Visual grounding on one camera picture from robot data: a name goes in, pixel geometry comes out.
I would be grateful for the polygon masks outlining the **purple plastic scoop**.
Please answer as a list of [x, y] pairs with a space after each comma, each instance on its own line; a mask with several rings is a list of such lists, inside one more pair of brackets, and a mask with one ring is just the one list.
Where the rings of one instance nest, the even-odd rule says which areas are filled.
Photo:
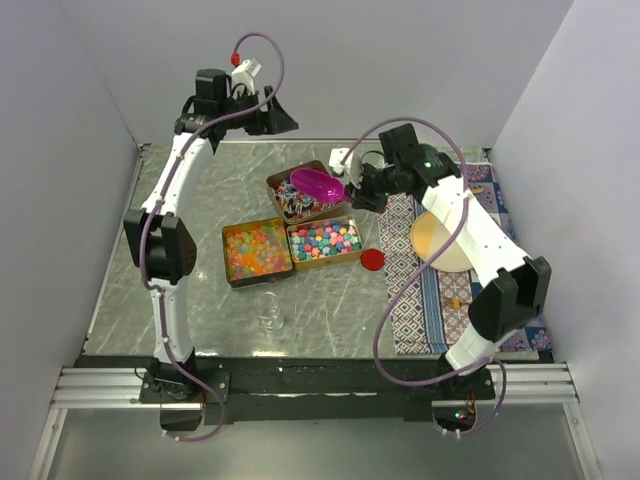
[[330, 204], [351, 202], [341, 181], [331, 175], [310, 168], [299, 168], [290, 174], [292, 185], [301, 193]]

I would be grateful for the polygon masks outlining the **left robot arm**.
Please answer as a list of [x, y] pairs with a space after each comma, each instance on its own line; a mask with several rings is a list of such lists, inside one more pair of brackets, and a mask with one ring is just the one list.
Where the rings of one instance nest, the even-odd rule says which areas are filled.
[[187, 319], [188, 278], [196, 264], [197, 246], [181, 215], [228, 132], [261, 136], [298, 129], [276, 92], [272, 86], [256, 90], [238, 72], [198, 71], [195, 93], [174, 122], [172, 150], [154, 189], [141, 207], [125, 213], [130, 254], [150, 294], [154, 317], [155, 348], [143, 380], [146, 392], [184, 402], [205, 388], [197, 376]]

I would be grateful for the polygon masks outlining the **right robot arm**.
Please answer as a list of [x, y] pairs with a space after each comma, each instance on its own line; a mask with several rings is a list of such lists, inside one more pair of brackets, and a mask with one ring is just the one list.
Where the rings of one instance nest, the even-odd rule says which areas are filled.
[[460, 398], [473, 385], [476, 371], [492, 362], [499, 347], [544, 308], [552, 269], [544, 257], [533, 258], [514, 243], [478, 202], [469, 187], [464, 155], [456, 144], [448, 156], [419, 142], [415, 117], [395, 117], [374, 125], [386, 165], [376, 168], [357, 159], [353, 149], [334, 153], [330, 168], [348, 178], [346, 193], [356, 209], [380, 213], [392, 195], [417, 200], [449, 233], [425, 261], [430, 266], [452, 244], [471, 263], [481, 291], [468, 307], [469, 326], [439, 360], [439, 374], [426, 380], [392, 376], [380, 358], [379, 373], [403, 387], [437, 385], [449, 398]]

